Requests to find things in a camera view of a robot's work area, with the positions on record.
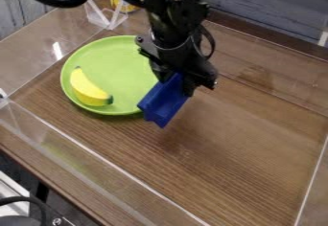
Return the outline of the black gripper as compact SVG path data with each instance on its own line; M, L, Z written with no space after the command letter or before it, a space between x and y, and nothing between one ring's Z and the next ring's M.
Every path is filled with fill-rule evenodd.
M203 36L203 33L192 33L174 46L162 45L152 34L139 35L134 40L139 54L148 59L158 81L168 81L174 74L182 76L186 97L194 95L194 90L199 86L214 89L217 84L218 70L209 61L214 53L215 41L209 38L213 50L204 55L200 51Z

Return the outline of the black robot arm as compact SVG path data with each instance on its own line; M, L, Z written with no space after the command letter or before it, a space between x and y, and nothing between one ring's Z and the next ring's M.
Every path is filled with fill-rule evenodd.
M194 94L199 86L214 88L218 71L200 52L200 42L214 43L202 26L209 14L204 0L124 0L143 8L150 24L148 34L135 39L139 53L148 58L151 70L160 82L175 73L182 75L182 92Z

